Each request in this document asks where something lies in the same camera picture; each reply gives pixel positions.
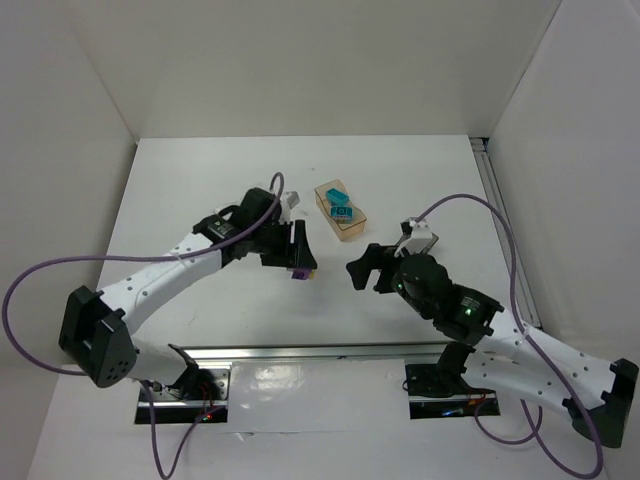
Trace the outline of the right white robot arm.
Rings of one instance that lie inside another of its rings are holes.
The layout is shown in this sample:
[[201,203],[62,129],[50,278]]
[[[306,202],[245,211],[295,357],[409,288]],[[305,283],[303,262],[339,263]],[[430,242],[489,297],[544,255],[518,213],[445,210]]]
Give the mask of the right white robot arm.
[[378,272],[377,293],[399,295],[449,338],[437,364],[442,379],[518,396],[567,419],[587,439],[621,447],[639,373],[634,363],[598,359],[535,327],[518,326],[511,311],[454,283],[426,253],[397,254],[371,244],[346,269],[357,290]]

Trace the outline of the light purple lego piece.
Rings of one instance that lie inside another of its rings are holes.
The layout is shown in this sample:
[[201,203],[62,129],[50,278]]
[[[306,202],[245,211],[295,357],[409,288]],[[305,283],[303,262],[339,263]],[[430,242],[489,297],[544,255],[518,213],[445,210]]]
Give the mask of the light purple lego piece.
[[304,270],[304,269],[293,270],[291,278],[296,280],[308,280],[309,279],[308,274],[310,271],[312,270]]

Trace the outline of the curved teal lego brick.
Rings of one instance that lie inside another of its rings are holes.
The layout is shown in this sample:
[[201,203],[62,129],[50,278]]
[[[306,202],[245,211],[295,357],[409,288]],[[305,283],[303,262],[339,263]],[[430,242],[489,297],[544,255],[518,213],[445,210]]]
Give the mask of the curved teal lego brick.
[[331,205],[344,206],[350,201],[349,196],[343,191],[331,188],[325,192],[325,197]]

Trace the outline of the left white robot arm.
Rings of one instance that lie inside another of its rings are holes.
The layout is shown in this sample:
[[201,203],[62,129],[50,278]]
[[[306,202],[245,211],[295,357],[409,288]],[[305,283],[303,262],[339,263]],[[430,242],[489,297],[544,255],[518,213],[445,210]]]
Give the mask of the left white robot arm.
[[135,333],[182,291],[249,254],[295,279],[308,278],[317,262],[304,221],[290,218],[298,202],[295,191],[276,196],[251,188],[239,204],[195,224],[165,261],[99,291],[77,288],[66,303],[59,347],[99,388],[130,378],[181,398],[199,393],[213,378],[183,348],[156,346],[135,339]]

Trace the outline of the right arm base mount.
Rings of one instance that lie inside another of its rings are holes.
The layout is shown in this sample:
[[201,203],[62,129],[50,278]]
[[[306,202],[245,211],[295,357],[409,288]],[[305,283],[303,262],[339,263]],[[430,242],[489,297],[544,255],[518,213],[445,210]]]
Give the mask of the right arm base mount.
[[406,364],[402,389],[408,395],[412,420],[499,416],[496,393],[467,386],[461,380],[446,379],[435,364]]

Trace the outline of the long teal lego brick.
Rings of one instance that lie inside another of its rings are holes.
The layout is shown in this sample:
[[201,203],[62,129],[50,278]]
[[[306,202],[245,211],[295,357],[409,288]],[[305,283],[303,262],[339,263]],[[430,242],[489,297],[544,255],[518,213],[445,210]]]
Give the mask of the long teal lego brick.
[[330,208],[330,217],[337,223],[352,223],[354,220],[353,208],[348,205],[332,205]]

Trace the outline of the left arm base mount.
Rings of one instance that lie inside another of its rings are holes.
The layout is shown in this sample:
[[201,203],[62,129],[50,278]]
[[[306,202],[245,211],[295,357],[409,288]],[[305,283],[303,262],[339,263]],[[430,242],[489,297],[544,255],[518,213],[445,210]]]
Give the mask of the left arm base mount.
[[226,423],[231,363],[204,362],[199,367],[195,385],[186,393],[154,382],[150,385],[150,404],[145,388],[140,387],[134,423],[149,424],[151,406],[158,425],[187,425],[196,419],[203,424]]

